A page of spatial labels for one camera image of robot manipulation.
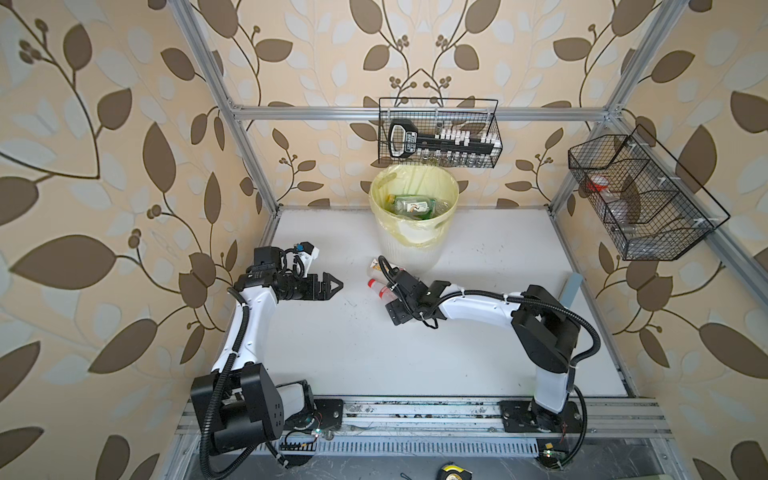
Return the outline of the pink label clear bottle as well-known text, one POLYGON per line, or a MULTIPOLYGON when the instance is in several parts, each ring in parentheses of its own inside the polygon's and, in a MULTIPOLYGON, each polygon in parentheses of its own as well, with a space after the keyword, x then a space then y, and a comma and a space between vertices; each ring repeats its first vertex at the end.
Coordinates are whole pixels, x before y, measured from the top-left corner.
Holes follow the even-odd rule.
POLYGON ((367 285, 384 303, 390 303, 398 299, 395 293, 386 284, 376 279, 371 278, 367 285))

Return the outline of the green cap square bottle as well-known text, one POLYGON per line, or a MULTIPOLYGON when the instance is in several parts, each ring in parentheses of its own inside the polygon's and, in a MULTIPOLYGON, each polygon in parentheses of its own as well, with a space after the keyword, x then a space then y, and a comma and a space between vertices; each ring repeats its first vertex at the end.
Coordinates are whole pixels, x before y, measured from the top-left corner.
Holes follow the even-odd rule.
POLYGON ((433 199, 407 200, 404 202, 404 210, 407 215, 427 218, 434 210, 433 199))

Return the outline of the orange label clear bottle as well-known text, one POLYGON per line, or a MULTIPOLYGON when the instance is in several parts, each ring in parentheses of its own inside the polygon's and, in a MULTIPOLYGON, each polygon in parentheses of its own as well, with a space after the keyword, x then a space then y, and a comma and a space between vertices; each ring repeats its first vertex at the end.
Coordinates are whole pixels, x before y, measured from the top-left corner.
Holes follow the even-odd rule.
POLYGON ((381 266, 380 266, 377 258, 374 258, 371 261, 367 271, 368 271, 368 273, 369 273, 369 275, 371 277, 373 277, 373 276, 384 276, 384 273, 383 273, 383 271, 381 269, 381 266))

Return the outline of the green soda bottle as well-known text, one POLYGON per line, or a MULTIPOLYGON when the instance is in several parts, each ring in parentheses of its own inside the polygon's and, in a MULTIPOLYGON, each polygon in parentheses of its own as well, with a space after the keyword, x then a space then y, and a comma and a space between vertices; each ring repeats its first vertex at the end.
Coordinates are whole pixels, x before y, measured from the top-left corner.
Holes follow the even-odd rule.
POLYGON ((410 195, 389 195, 385 208, 394 215, 407 216, 419 211, 419 200, 410 195))

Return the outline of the green label clear bottle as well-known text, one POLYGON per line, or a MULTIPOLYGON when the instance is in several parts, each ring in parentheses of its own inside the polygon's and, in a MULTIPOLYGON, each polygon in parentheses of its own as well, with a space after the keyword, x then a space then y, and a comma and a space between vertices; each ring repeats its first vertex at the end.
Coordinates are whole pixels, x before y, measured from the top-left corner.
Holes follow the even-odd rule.
POLYGON ((452 208, 452 203, 445 200, 435 200, 433 207, 433 217, 439 217, 446 214, 452 208))

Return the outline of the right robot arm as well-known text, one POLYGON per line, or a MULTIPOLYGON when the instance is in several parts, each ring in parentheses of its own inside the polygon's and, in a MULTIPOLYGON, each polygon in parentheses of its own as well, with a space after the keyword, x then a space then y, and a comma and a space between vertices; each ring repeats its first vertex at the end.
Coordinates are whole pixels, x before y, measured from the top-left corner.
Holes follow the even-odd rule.
POLYGON ((564 307, 545 288, 531 284, 521 293, 465 289, 448 281, 427 285, 384 257, 377 258, 393 298, 387 313, 396 325, 418 321, 436 330, 442 321, 472 321, 510 329, 536 366, 530 412, 537 427, 551 430, 575 390, 576 369, 602 345, 597 330, 564 307))

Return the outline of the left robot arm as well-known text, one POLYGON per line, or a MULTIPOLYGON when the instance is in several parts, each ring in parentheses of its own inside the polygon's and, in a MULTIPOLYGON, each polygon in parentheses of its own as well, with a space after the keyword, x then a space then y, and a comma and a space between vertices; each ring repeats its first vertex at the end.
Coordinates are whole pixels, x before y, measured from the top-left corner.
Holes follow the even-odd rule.
POLYGON ((283 250, 258 247, 251 266, 228 292, 236 305, 219 358, 210 373, 194 379, 191 402, 200 429, 199 464, 206 479, 231 475, 259 446, 285 468, 276 446, 290 450, 294 433, 312 442, 341 425, 340 400, 315 401, 305 380, 277 385, 263 363, 269 324, 279 304, 327 301, 343 284, 329 273, 313 274, 319 250, 301 242, 283 250))

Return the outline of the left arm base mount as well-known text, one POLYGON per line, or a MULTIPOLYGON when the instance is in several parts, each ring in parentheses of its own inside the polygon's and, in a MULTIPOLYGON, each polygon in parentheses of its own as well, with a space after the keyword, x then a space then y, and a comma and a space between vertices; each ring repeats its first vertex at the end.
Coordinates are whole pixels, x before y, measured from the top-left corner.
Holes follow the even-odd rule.
POLYGON ((343 421, 343 407, 340 398, 320 398, 310 402, 304 398, 284 399, 283 432, 338 430, 343 421))

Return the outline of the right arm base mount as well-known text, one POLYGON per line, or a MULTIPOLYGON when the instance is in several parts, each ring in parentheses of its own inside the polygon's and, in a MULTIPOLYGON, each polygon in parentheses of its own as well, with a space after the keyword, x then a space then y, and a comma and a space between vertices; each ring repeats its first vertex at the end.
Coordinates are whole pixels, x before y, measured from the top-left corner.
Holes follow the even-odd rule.
POLYGON ((585 417, 573 401, 567 401, 560 413, 553 413, 534 400, 504 400, 498 406, 506 433, 580 433, 585 427, 585 417))

